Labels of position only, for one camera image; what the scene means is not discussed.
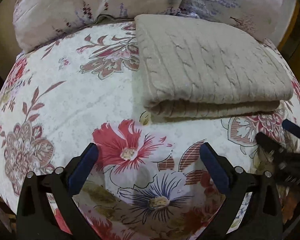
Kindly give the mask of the beige cable-knit sweater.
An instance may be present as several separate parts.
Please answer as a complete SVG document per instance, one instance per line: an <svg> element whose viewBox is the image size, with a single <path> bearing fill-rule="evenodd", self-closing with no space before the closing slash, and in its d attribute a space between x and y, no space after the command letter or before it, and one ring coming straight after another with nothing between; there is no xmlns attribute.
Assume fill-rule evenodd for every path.
<svg viewBox="0 0 300 240"><path fill-rule="evenodd" d="M143 107L166 118L273 112L293 96L275 56L223 23L168 15L135 18Z"/></svg>

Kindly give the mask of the white floral bedsheet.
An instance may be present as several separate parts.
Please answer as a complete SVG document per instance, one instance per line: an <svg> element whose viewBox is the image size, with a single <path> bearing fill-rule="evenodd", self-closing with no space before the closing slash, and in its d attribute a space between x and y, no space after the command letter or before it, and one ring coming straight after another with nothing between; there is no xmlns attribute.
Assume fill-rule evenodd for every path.
<svg viewBox="0 0 300 240"><path fill-rule="evenodd" d="M104 239L195 239L224 200L200 161L204 142L247 172L269 160L263 132L294 152L300 85L270 114L158 119L141 102L132 22L98 25L18 56L0 91L0 196L16 211L28 172L65 166L94 142L97 162L74 201Z"/></svg>

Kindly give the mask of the lavender floral pillow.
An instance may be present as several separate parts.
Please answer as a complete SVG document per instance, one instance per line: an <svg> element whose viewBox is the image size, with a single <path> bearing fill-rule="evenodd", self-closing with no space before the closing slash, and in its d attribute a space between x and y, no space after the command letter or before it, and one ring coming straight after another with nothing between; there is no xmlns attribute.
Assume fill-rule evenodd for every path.
<svg viewBox="0 0 300 240"><path fill-rule="evenodd" d="M225 23L259 41L279 20L283 0L16 0L13 25L19 47L29 52L103 16L133 19L165 14Z"/></svg>

